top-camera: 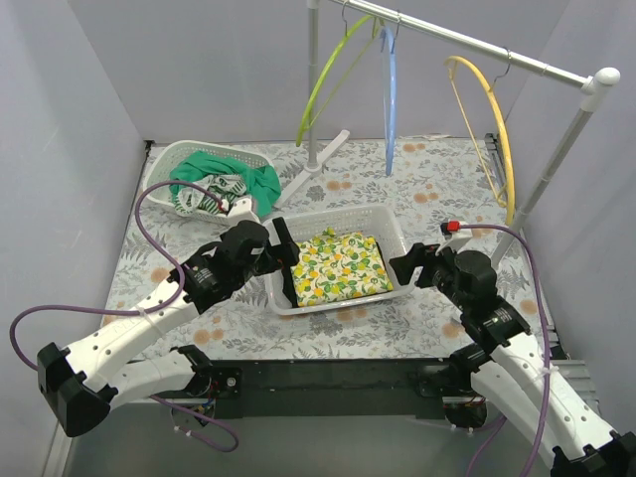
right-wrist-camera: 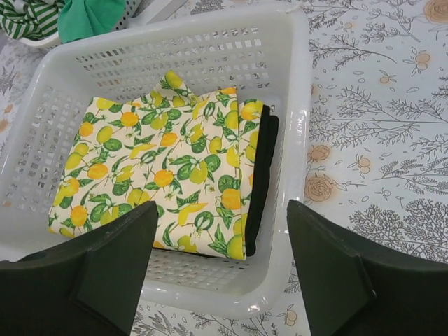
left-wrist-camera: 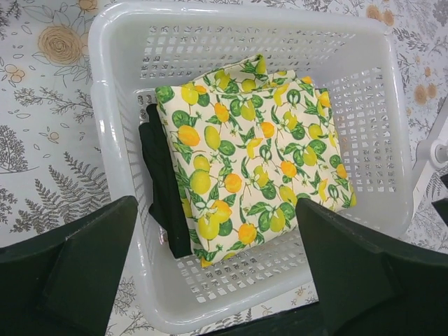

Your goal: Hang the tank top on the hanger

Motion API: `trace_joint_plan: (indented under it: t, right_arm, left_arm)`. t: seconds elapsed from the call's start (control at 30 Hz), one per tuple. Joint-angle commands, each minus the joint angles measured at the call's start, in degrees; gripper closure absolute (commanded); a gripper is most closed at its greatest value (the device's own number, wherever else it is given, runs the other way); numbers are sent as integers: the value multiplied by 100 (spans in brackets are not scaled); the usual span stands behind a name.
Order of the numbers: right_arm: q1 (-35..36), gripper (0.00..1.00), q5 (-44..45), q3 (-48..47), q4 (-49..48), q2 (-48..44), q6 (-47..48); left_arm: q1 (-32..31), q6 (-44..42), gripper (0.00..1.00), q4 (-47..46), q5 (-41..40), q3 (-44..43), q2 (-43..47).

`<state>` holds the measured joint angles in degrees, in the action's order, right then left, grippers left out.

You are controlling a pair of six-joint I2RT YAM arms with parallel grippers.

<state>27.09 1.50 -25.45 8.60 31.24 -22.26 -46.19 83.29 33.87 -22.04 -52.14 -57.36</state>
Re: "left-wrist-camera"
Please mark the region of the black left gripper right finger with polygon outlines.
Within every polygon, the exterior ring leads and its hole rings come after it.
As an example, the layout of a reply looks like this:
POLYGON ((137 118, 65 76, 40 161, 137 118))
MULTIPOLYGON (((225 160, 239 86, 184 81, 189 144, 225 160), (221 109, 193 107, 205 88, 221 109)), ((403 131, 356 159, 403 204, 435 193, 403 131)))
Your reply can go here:
POLYGON ((295 212, 329 335, 447 334, 447 255, 310 199, 295 212))

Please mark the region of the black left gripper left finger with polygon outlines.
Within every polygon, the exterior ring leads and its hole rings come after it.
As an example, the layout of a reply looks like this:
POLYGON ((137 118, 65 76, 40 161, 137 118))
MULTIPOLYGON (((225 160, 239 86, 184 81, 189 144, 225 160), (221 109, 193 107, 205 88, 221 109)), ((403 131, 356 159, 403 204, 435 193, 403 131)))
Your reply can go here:
POLYGON ((136 219, 128 195, 1 248, 1 334, 105 335, 136 219))

